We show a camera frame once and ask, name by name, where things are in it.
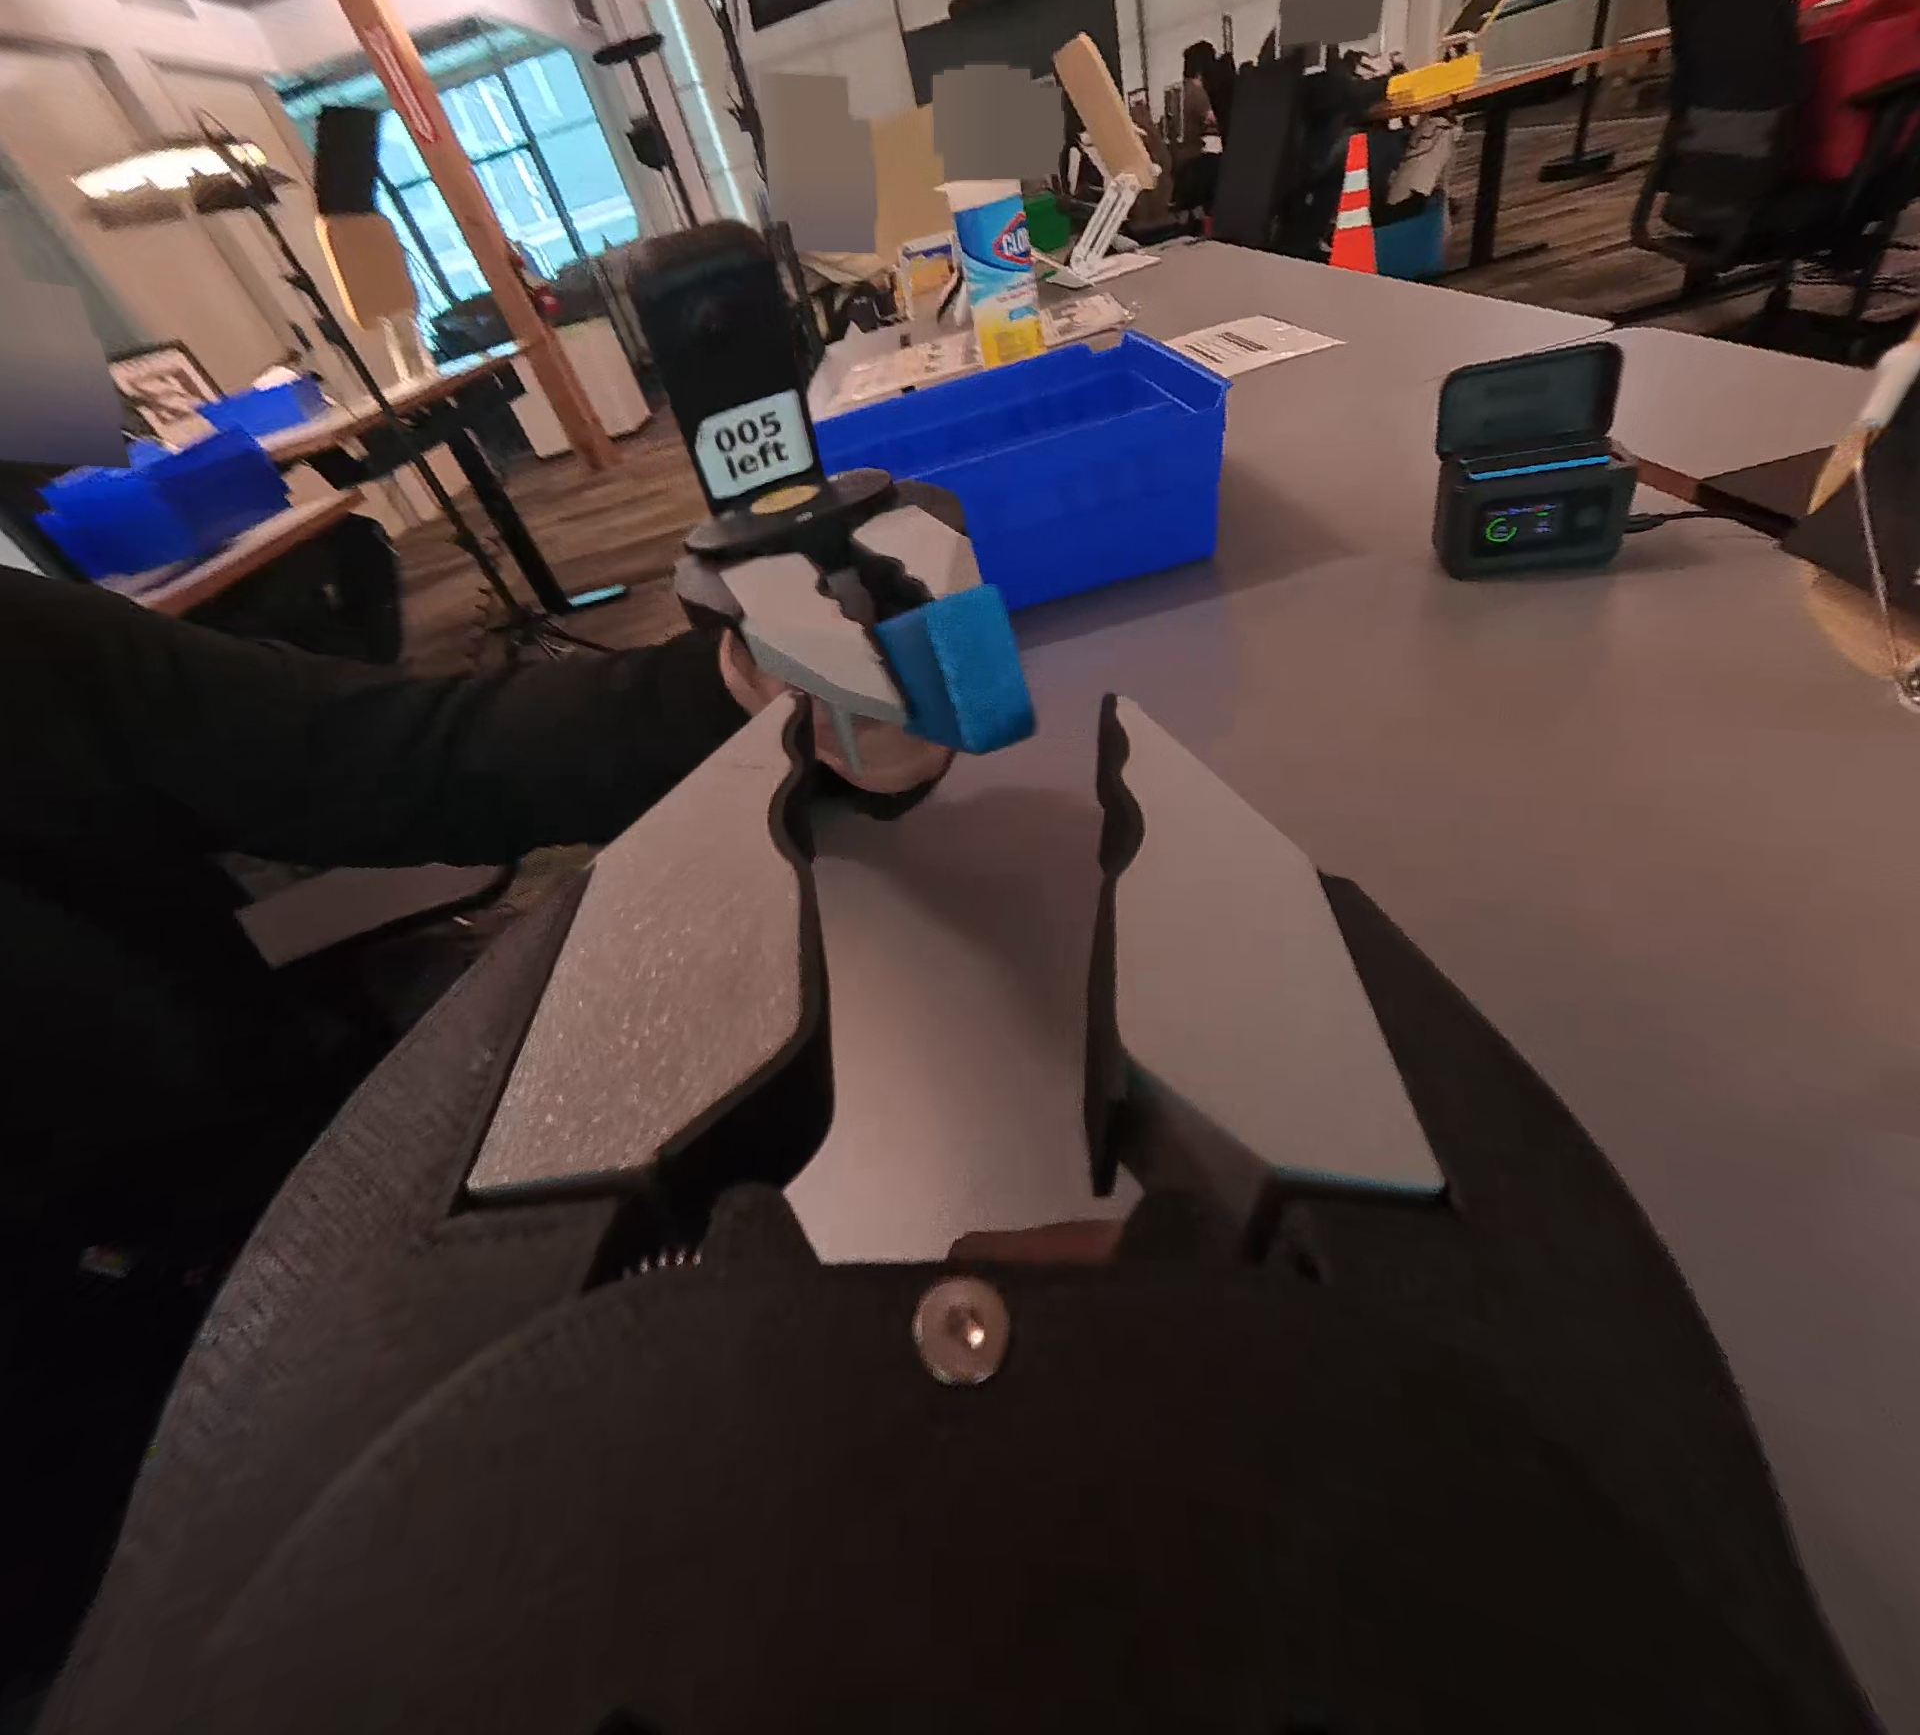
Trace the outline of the light blue card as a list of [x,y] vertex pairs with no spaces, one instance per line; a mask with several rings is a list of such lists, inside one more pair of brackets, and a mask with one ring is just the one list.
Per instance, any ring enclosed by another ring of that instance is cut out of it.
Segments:
[[995,586],[932,599],[871,634],[913,740],[989,756],[1035,732],[1018,637]]

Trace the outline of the black board with wooden frame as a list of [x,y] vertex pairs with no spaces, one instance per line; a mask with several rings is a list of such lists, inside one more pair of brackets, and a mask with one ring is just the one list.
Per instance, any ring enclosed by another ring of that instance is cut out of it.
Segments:
[[1918,709],[1918,334],[1887,352],[1783,541],[1828,644]]

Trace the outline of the wooden support post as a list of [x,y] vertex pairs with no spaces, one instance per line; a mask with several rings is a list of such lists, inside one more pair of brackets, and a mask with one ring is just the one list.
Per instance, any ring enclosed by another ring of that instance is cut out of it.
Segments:
[[490,288],[499,318],[550,405],[565,442],[586,468],[603,473],[617,453],[582,387],[560,340],[549,327],[517,267],[491,203],[461,147],[418,47],[390,0],[334,0],[366,52],[390,107],[400,114],[426,174]]

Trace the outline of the dark flat tablet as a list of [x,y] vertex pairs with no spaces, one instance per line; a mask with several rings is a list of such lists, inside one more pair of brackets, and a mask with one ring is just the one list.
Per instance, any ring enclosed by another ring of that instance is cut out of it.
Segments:
[[1861,561],[1857,513],[1836,502],[1817,510],[1810,502],[1829,457],[1829,448],[1814,448],[1706,478],[1637,457],[1637,486],[1679,501],[1681,509],[1634,510],[1626,527],[1640,535],[1687,515],[1728,520],[1800,561],[1846,570]]

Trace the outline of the black office chair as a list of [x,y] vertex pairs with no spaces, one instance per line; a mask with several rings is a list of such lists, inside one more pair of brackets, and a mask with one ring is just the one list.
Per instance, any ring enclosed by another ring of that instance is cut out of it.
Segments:
[[1837,184],[1791,174],[1804,100],[1800,0],[1664,0],[1668,107],[1629,216],[1634,250],[1675,267],[1676,292],[1613,314],[1640,324],[1765,292],[1756,338],[1783,341],[1799,282],[1839,288],[1846,305],[1810,324],[1863,360],[1884,338],[1867,318],[1884,260],[1915,203],[1918,77],[1878,95],[1867,150]]

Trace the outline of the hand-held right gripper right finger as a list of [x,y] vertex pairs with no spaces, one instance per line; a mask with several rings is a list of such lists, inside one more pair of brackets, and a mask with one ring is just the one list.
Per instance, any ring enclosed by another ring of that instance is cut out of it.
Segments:
[[1093,788],[1093,1191],[1439,1197],[1313,860],[1121,696],[1099,706]]

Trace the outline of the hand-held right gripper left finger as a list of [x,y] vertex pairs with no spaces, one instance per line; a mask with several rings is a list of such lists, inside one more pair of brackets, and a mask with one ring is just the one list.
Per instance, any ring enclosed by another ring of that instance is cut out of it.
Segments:
[[774,700],[607,843],[469,1167],[470,1200],[676,1178],[821,1034],[809,703]]

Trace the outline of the blue plastic bin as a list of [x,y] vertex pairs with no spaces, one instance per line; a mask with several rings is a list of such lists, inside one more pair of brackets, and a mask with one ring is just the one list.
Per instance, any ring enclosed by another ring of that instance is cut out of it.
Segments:
[[1012,611],[1206,564],[1228,379],[1134,332],[817,423],[828,473],[953,495]]

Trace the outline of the white paper sheet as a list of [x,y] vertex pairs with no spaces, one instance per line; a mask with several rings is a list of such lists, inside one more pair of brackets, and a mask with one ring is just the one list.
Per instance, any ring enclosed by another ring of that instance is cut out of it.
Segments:
[[1250,314],[1165,338],[1164,348],[1209,377],[1232,383],[1269,367],[1339,349],[1343,344],[1275,317]]

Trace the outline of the black charging case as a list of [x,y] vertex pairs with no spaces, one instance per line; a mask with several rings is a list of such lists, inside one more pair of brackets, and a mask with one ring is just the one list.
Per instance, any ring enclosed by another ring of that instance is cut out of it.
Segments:
[[1463,367],[1438,394],[1432,553],[1453,581],[1609,566],[1639,464],[1613,439],[1616,341]]

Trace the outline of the person's left hand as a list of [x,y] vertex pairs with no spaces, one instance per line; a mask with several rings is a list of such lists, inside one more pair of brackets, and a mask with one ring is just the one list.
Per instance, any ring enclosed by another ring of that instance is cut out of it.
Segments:
[[795,698],[809,716],[813,753],[823,768],[871,795],[908,795],[944,780],[957,756],[939,744],[908,734],[892,723],[847,716],[760,668],[742,637],[723,630],[717,663],[732,700],[757,716],[781,698]]

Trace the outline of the Clorox wipes canister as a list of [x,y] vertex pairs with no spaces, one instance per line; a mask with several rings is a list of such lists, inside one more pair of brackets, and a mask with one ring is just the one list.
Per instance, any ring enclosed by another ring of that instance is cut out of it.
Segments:
[[1047,349],[1039,282],[1018,180],[947,180],[939,186],[981,367],[998,370]]

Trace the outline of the red bag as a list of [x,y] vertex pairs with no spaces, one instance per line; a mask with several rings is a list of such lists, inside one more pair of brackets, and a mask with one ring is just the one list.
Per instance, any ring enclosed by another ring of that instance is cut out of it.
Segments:
[[1804,100],[1793,118],[1791,174],[1845,183],[1867,150],[1878,95],[1918,69],[1918,0],[1799,0]]

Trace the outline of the studio light on tripod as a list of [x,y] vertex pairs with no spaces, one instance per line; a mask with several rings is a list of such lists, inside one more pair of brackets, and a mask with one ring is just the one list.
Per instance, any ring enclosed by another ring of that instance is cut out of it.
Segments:
[[84,192],[101,226],[154,226],[162,216],[214,216],[219,212],[248,212],[265,231],[268,242],[282,260],[284,279],[305,300],[320,338],[343,358],[371,406],[371,420],[378,427],[390,453],[412,470],[447,526],[453,547],[473,564],[497,603],[499,622],[491,626],[503,639],[507,659],[515,661],[536,650],[549,659],[572,653],[608,656],[611,650],[572,632],[545,606],[522,603],[507,575],[495,568],[481,537],[466,523],[451,495],[441,486],[430,463],[401,415],[366,364],[357,345],[328,305],[320,285],[305,261],[290,247],[272,213],[274,192],[268,184],[268,166],[248,161],[239,141],[208,115],[200,115],[200,139],[174,139],[133,154],[119,164],[108,164],[76,176],[72,184]]

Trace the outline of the orange traffic cone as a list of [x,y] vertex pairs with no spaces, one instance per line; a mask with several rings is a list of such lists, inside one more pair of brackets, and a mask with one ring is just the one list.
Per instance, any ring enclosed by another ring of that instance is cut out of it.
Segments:
[[1379,274],[1372,229],[1368,141],[1354,132],[1348,139],[1338,203],[1332,223],[1332,269],[1362,277]]

